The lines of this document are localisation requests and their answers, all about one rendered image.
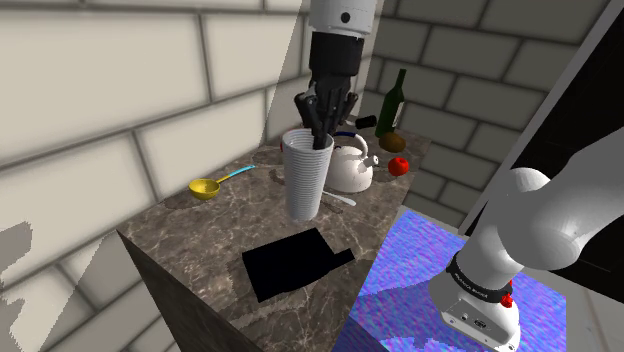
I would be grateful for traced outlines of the brown round fruit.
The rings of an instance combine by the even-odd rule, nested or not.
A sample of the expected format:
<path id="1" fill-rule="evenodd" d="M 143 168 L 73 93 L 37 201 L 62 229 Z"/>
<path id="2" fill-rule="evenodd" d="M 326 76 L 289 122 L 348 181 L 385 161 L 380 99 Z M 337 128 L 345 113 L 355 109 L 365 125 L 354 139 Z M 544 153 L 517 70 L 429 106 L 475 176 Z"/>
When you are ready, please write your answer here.
<path id="1" fill-rule="evenodd" d="M 379 138 L 379 146 L 390 153 L 399 153 L 406 147 L 406 141 L 394 132 L 387 132 Z"/>

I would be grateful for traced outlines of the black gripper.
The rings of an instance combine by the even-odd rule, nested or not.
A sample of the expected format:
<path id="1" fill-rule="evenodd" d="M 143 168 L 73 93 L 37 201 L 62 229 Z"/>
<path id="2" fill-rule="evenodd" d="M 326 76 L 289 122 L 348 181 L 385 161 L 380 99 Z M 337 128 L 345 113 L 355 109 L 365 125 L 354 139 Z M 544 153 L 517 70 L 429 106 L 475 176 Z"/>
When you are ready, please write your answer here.
<path id="1" fill-rule="evenodd" d="M 359 72 L 365 40 L 353 36 L 313 32 L 311 38 L 309 69 L 312 81 L 305 92 L 294 97 L 294 103 L 303 126 L 311 130 L 313 149 L 326 147 L 327 133 L 333 136 L 351 114 L 359 96 L 353 92 L 337 92 L 338 100 L 331 107 L 325 130 L 325 120 L 317 110 L 317 94 L 331 90 L 349 91 L 351 78 Z"/>

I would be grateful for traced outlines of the white ribbed cup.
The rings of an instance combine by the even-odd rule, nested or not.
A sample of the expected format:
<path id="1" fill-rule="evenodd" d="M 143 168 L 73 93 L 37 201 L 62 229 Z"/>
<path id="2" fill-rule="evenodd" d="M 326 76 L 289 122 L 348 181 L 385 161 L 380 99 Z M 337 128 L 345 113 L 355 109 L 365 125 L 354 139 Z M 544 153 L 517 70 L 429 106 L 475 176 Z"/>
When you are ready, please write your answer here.
<path id="1" fill-rule="evenodd" d="M 296 221 L 313 219 L 320 206 L 334 140 L 325 139 L 325 146 L 314 149 L 310 128 L 293 129 L 282 136 L 286 209 Z"/>

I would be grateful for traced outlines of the white spoon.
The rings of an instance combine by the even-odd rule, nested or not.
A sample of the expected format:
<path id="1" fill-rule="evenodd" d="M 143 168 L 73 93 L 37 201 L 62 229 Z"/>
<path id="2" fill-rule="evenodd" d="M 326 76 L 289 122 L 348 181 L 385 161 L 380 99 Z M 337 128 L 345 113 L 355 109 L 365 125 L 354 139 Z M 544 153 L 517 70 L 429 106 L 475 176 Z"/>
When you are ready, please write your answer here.
<path id="1" fill-rule="evenodd" d="M 327 196 L 330 196 L 330 197 L 335 198 L 337 200 L 340 200 L 341 202 L 344 202 L 344 203 L 346 203 L 346 204 L 348 204 L 350 206 L 356 206 L 356 204 L 357 204 L 354 200 L 352 200 L 350 198 L 347 198 L 347 197 L 344 197 L 344 196 L 333 194 L 333 193 L 330 193 L 330 192 L 327 192 L 327 191 L 324 191 L 324 190 L 322 191 L 322 193 L 324 195 L 327 195 Z"/>

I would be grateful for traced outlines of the black flat pan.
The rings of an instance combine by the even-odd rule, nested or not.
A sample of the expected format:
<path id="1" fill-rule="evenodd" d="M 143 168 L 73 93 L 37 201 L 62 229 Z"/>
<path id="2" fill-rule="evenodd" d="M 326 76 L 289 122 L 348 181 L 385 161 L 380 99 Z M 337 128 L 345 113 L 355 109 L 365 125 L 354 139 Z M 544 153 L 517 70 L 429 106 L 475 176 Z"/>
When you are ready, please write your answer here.
<path id="1" fill-rule="evenodd" d="M 317 228 L 242 253 L 259 303 L 303 288 L 354 259 L 350 248 L 334 253 Z"/>

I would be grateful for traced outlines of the blue patterned robot stand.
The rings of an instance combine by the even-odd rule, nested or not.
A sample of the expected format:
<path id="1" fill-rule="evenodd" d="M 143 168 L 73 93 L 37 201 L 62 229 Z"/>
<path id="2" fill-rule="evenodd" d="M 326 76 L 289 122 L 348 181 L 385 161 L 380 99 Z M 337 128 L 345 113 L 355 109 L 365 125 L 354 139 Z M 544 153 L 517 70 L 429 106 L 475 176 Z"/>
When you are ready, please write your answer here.
<path id="1" fill-rule="evenodd" d="M 489 352 L 446 326 L 428 292 L 464 241 L 406 211 L 392 226 L 331 352 Z M 566 352 L 566 298 L 520 273 L 513 279 L 521 340 L 509 352 Z"/>

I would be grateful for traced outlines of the white kettle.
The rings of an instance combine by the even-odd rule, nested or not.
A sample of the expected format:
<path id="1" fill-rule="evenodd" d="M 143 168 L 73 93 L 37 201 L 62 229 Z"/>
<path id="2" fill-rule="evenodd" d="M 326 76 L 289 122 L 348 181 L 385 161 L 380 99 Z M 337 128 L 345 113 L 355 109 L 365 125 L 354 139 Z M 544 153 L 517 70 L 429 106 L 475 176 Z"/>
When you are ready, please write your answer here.
<path id="1" fill-rule="evenodd" d="M 379 164 L 376 155 L 368 155 L 368 144 L 365 139 L 354 132 L 336 132 L 335 137 L 353 138 L 359 147 L 335 146 L 325 186 L 343 193 L 360 193 L 367 190 L 373 181 L 373 167 Z"/>

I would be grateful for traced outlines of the dark green bottle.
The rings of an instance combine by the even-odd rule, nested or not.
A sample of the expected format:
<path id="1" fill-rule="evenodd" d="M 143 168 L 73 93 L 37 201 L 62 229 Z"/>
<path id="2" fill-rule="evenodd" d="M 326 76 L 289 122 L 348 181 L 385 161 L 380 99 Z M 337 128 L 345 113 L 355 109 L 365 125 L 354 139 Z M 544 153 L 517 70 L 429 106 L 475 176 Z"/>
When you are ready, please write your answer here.
<path id="1" fill-rule="evenodd" d="M 400 109 L 404 103 L 404 94 L 402 86 L 404 83 L 407 70 L 401 68 L 398 72 L 394 86 L 386 93 L 383 104 L 378 115 L 377 126 L 375 129 L 375 136 L 381 138 L 388 132 L 393 132 L 397 119 L 400 113 Z"/>

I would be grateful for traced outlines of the dark window with white frame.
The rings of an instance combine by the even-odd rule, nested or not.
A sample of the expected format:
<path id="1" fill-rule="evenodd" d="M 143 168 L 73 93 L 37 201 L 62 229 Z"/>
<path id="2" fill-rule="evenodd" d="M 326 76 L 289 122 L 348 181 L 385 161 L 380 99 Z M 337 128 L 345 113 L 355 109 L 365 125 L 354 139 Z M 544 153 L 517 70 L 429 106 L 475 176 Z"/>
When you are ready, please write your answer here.
<path id="1" fill-rule="evenodd" d="M 624 0 L 611 0 L 486 188 L 518 167 L 550 182 L 506 197 L 496 223 L 528 266 L 624 304 Z"/>

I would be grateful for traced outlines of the red apple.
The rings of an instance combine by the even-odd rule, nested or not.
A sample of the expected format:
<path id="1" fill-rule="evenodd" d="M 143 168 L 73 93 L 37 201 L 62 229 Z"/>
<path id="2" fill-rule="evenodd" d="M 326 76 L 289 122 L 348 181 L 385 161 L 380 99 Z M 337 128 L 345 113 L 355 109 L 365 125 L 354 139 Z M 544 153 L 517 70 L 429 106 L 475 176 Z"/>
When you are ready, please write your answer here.
<path id="1" fill-rule="evenodd" d="M 410 165 L 405 158 L 395 157 L 388 162 L 387 168 L 392 176 L 399 177 L 409 171 Z"/>

